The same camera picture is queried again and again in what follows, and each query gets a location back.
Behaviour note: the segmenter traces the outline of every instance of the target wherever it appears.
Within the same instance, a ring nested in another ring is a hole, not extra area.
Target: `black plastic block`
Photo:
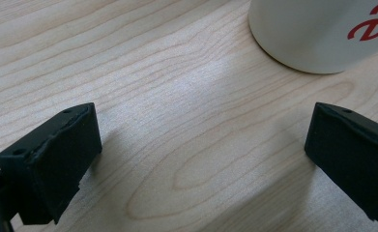
[[[306,154],[378,221],[378,124],[338,106],[315,105]]]
[[[23,223],[57,223],[101,151],[95,106],[86,103],[58,113],[0,153]]]

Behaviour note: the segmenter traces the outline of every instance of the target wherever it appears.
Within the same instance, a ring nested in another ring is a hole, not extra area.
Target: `white cylindrical container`
[[[378,52],[378,0],[252,0],[251,32],[279,62],[339,73]]]

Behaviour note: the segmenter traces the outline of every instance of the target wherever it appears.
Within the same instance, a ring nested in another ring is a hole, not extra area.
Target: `light wood tabletop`
[[[378,54],[271,59],[248,0],[0,1],[0,152],[94,102],[102,154],[59,223],[16,231],[378,231],[304,144],[316,102],[378,122]]]

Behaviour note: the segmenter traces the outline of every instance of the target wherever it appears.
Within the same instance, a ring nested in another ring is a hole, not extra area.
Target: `screw hole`
[[[26,149],[23,149],[23,148],[20,148],[20,149],[16,149],[12,152],[12,154],[14,156],[18,156],[18,155],[22,155],[24,152],[26,152]]]

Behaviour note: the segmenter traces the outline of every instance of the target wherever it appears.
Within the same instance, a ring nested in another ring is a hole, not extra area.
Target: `red logo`
[[[377,14],[378,14],[378,6],[372,9],[372,11],[370,12],[370,15],[377,15]],[[354,27],[348,33],[348,40],[353,39],[357,31],[363,27],[366,27],[366,30],[361,36],[360,41],[369,41],[378,37],[378,18],[374,18],[374,19],[362,22],[356,27]]]

